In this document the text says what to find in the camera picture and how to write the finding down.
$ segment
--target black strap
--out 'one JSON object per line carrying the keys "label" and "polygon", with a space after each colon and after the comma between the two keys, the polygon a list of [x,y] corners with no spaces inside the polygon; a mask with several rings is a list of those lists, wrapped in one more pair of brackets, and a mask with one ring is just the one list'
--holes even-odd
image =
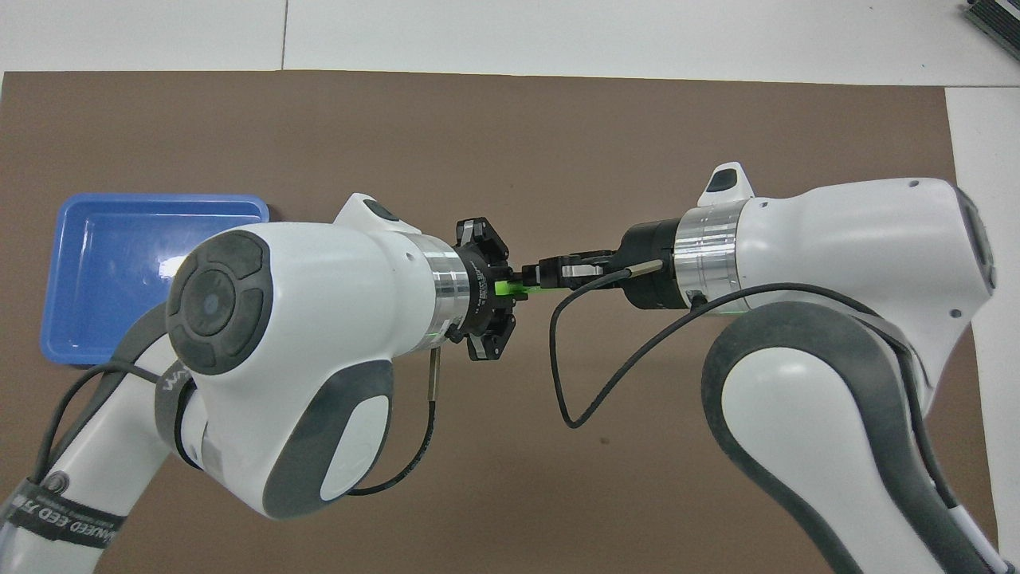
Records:
{"label": "black strap", "polygon": [[128,517],[68,501],[29,480],[21,481],[4,505],[0,519],[47,540],[105,550]]}
{"label": "black strap", "polygon": [[181,442],[181,421],[185,416],[188,401],[195,392],[195,380],[181,361],[175,361],[156,381],[154,414],[156,430],[163,442],[170,446],[181,459],[201,470],[185,452]]}

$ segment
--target black end effector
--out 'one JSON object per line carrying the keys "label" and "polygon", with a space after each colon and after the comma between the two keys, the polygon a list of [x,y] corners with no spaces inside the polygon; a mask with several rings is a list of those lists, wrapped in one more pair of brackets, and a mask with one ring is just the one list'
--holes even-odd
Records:
{"label": "black end effector", "polygon": [[679,218],[674,218],[635,224],[623,233],[620,248],[615,251],[584,251],[547,257],[537,264],[521,267],[519,279],[527,286],[575,291],[623,267],[660,260],[660,270],[610,282],[601,290],[620,286],[627,301],[638,309],[686,309],[676,285],[673,266],[673,244],[679,222]]}
{"label": "black end effector", "polygon": [[557,255],[539,260],[537,264],[524,265],[520,270],[520,280],[526,286],[542,286],[543,290],[577,290],[578,286],[602,276],[607,271],[613,251],[584,251]]}
{"label": "black end effector", "polygon": [[507,262],[510,249],[486,217],[472,217],[457,222],[457,243],[454,251],[460,255],[471,283],[471,301],[467,317],[457,328],[447,331],[455,344],[467,340],[471,361],[496,361],[503,355],[516,320],[513,308],[526,295],[497,296],[496,281],[515,276]]}

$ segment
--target circular button panel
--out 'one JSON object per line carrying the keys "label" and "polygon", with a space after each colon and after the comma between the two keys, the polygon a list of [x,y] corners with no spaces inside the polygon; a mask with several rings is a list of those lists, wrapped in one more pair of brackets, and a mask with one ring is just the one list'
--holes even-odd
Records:
{"label": "circular button panel", "polygon": [[173,278],[170,344],[189,369],[225,373],[258,347],[271,307],[269,246],[247,230],[217,234],[195,248]]}

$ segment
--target white floor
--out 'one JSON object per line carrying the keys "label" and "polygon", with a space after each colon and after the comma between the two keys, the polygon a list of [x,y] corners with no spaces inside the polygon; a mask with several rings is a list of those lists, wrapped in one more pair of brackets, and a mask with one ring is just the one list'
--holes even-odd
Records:
{"label": "white floor", "polygon": [[947,90],[1000,289],[974,322],[999,539],[1020,560],[1020,62],[963,0],[3,0],[0,72],[335,68]]}

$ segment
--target metal ring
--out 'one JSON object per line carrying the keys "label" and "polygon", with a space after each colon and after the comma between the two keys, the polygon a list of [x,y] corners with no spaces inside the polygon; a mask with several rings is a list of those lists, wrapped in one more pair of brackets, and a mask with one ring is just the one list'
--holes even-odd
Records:
{"label": "metal ring", "polygon": [[468,305],[471,301],[471,283],[467,277],[467,269],[460,255],[453,247],[429,234],[407,233],[428,261],[432,271],[432,282],[436,284],[436,307],[432,309],[432,320],[421,342],[411,351],[421,351],[439,347],[446,341],[450,327],[457,327],[467,317]]}
{"label": "metal ring", "polygon": [[[709,302],[737,292],[736,222],[747,200],[695,207],[680,218],[673,243],[673,266],[680,297],[691,306],[697,296]],[[727,304],[716,313],[750,311],[747,302]]]}

